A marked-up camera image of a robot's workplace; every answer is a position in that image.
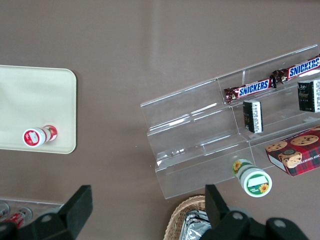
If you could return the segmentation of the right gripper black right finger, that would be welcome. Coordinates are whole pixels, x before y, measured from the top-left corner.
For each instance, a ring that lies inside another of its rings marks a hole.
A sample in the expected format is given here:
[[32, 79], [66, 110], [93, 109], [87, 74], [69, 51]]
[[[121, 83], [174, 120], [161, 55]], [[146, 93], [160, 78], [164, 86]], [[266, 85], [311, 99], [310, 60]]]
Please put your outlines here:
[[241, 210], [230, 210], [214, 184], [205, 186], [205, 211], [211, 229], [203, 240], [264, 240], [265, 226]]

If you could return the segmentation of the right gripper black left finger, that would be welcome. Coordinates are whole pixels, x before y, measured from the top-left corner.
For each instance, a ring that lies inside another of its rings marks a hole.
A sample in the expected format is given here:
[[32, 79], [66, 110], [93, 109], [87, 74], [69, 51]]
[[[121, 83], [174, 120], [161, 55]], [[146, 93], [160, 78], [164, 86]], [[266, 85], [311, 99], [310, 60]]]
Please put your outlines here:
[[82, 185], [59, 209], [24, 228], [26, 240], [75, 240], [93, 211], [92, 187]]

